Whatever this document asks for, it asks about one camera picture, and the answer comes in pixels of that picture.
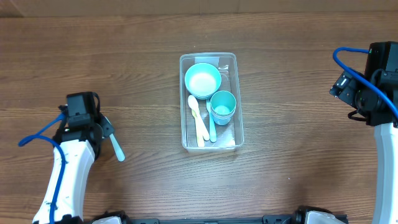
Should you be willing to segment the pink cup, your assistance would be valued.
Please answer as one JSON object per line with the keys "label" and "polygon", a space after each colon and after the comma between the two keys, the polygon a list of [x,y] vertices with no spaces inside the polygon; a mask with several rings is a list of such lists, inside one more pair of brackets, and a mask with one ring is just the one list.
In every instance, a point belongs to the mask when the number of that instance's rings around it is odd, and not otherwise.
{"label": "pink cup", "polygon": [[213,117],[213,121],[216,124],[218,124],[220,126],[224,126],[224,125],[227,125],[231,121],[234,114],[230,113],[230,114],[220,115],[217,113],[211,113],[211,115]]}

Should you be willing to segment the white plastic spoon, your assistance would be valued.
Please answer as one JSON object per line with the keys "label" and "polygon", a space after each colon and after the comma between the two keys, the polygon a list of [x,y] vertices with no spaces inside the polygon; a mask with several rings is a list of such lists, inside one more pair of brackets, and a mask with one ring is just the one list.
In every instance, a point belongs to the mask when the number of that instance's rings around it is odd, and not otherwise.
{"label": "white plastic spoon", "polygon": [[199,125],[199,130],[202,133],[202,136],[204,138],[205,141],[209,141],[210,140],[210,134],[208,132],[208,130],[206,129],[206,126],[200,116],[200,109],[199,109],[199,104],[197,99],[193,96],[190,95],[188,97],[188,105],[189,107],[195,112],[197,120],[198,120],[198,125]]}

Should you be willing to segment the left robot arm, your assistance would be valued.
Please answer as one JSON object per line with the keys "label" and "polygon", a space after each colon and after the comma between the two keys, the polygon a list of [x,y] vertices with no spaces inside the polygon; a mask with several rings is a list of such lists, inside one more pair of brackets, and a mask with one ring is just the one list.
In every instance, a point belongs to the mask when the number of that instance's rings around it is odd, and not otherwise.
{"label": "left robot arm", "polygon": [[83,223],[88,174],[101,152],[108,122],[100,113],[100,98],[92,91],[67,95],[59,107],[60,126],[52,138],[37,135],[53,146],[53,169],[33,223]]}

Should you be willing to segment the light blue bowl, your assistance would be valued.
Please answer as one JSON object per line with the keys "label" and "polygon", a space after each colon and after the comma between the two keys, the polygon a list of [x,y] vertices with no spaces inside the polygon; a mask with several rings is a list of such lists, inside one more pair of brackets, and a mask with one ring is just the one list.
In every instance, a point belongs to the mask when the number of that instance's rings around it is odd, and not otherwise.
{"label": "light blue bowl", "polygon": [[184,82],[191,95],[205,100],[220,88],[221,73],[209,63],[197,63],[187,70]]}

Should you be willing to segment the yellow plastic fork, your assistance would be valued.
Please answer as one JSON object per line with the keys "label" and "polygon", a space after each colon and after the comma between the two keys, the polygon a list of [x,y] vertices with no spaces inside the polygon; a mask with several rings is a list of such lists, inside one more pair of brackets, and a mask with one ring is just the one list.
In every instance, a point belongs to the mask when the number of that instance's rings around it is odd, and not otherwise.
{"label": "yellow plastic fork", "polygon": [[194,120],[195,120],[197,146],[198,147],[204,147],[205,146],[205,140],[204,140],[203,135],[201,133],[201,129],[200,129],[200,126],[199,126],[199,120],[197,118],[196,112],[194,110],[191,110],[191,111],[192,111],[192,116],[194,117]]}

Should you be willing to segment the light blue plastic fork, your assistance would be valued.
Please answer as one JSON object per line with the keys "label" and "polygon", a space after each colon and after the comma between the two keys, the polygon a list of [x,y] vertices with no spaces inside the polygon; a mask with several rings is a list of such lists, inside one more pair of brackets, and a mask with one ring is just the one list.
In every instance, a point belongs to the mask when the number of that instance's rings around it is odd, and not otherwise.
{"label": "light blue plastic fork", "polygon": [[210,141],[211,142],[216,142],[217,137],[216,137],[216,128],[215,128],[215,122],[213,121],[213,117],[211,115],[211,103],[210,99],[206,99],[206,108],[209,114],[209,134],[210,134]]}

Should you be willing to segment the pale green plastic fork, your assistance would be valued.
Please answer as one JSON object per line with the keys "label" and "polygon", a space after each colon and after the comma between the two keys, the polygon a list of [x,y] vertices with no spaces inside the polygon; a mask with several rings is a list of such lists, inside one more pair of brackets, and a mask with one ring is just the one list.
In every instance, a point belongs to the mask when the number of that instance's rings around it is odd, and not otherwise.
{"label": "pale green plastic fork", "polygon": [[114,153],[115,153],[115,155],[116,155],[117,160],[118,160],[119,162],[123,162],[123,161],[125,160],[126,157],[125,157],[125,155],[124,155],[124,152],[123,152],[121,146],[120,146],[119,143],[118,143],[118,140],[116,139],[116,137],[115,137],[114,134],[110,134],[110,135],[109,135],[109,138],[110,138],[110,140],[111,140],[111,144],[113,145]]}

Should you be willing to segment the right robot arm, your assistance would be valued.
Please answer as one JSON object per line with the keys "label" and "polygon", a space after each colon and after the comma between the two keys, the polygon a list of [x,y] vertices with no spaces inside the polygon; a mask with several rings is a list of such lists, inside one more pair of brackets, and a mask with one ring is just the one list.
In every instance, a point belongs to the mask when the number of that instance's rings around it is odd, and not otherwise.
{"label": "right robot arm", "polygon": [[[364,73],[345,65],[340,52],[366,54]],[[377,149],[373,223],[397,223],[397,42],[374,42],[368,49],[339,47],[333,60],[343,73],[330,94],[353,107],[349,119],[374,128]]]}

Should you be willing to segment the teal green cup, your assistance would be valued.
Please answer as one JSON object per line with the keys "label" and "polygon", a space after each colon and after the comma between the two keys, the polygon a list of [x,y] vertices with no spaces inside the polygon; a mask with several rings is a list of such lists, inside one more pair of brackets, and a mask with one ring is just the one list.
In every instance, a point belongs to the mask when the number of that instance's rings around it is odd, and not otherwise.
{"label": "teal green cup", "polygon": [[236,109],[236,98],[229,91],[217,91],[210,100],[211,109],[218,116],[226,116],[234,113]]}

